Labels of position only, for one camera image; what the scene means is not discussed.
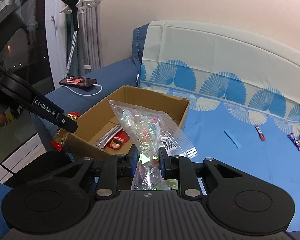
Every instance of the black cable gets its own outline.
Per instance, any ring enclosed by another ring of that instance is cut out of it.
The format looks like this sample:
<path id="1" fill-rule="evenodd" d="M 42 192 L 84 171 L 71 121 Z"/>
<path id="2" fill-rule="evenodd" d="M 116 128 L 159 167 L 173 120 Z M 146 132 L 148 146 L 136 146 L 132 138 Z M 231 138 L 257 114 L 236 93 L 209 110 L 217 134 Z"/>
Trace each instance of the black cable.
<path id="1" fill-rule="evenodd" d="M 13 171 L 9 170 L 9 169 L 8 169 L 6 166 L 4 166 L 1 162 L 0 162 L 0 166 L 1 166 L 2 168 L 4 168 L 6 171 L 10 172 L 12 175 L 15 175 L 15 173 L 14 173 Z"/>

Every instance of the barcode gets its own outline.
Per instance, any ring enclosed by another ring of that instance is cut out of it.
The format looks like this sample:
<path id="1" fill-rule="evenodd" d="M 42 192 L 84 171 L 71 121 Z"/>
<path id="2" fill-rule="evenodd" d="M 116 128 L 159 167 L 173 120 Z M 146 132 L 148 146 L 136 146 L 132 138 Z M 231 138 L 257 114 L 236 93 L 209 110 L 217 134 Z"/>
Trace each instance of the barcode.
<path id="1" fill-rule="evenodd" d="M 178 149 L 178 147 L 174 144 L 174 142 L 171 140 L 171 138 L 168 137 L 161 137 L 161 141 L 163 146 L 165 147 L 167 153 L 170 153 L 171 151 Z"/>

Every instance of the phone screen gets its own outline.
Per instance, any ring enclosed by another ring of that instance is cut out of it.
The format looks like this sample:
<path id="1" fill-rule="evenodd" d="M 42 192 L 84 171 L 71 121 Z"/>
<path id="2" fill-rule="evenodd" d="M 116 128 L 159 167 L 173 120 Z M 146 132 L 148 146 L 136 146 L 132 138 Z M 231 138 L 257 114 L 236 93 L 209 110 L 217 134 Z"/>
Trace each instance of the phone screen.
<path id="1" fill-rule="evenodd" d="M 95 83 L 97 83 L 96 79 L 82 77 L 66 77 L 59 82 L 59 84 L 63 86 L 71 86 L 78 88 L 89 88 Z"/>

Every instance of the cardboard box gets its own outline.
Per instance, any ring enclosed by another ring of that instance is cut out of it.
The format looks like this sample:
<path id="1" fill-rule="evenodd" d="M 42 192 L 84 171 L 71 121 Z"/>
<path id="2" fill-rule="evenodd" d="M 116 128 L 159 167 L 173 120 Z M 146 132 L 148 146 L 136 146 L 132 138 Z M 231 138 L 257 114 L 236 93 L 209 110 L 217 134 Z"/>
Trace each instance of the cardboard box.
<path id="1" fill-rule="evenodd" d="M 189 109 L 189 101 L 165 95 L 158 92 L 123 86 L 110 94 L 110 100 L 125 102 L 132 105 L 143 106 L 156 111 L 164 111 L 170 115 L 175 123 L 183 129 Z M 115 117 L 107 98 L 104 98 L 83 115 L 78 122 L 78 129 L 71 134 L 66 142 L 68 150 L 79 157 L 92 157 L 94 160 L 105 160 L 117 153 L 127 154 L 133 142 L 129 139 L 119 150 L 109 147 L 103 149 L 93 144 L 112 127 L 119 123 Z"/>

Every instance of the white charging cable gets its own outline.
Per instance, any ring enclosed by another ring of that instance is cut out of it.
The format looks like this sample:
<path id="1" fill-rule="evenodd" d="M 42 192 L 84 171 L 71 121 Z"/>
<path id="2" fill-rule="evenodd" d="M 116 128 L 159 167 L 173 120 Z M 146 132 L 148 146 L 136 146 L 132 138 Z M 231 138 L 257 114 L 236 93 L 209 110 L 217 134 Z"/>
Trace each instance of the white charging cable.
<path id="1" fill-rule="evenodd" d="M 102 91 L 102 86 L 101 86 L 101 85 L 99 85 L 99 84 L 93 84 L 93 85 L 94 85 L 94 86 L 100 87 L 100 91 L 99 91 L 98 93 L 95 93 L 95 94 L 92 94 L 92 95 L 83 95 L 83 94 L 79 94 L 79 93 L 73 91 L 70 87 L 66 87 L 66 86 L 62 86 L 62 87 L 68 88 L 70 91 L 72 91 L 72 92 L 75 93 L 76 95 L 83 96 L 83 97 L 91 97 L 91 96 L 95 96 L 95 95 L 99 94 L 99 93 Z"/>

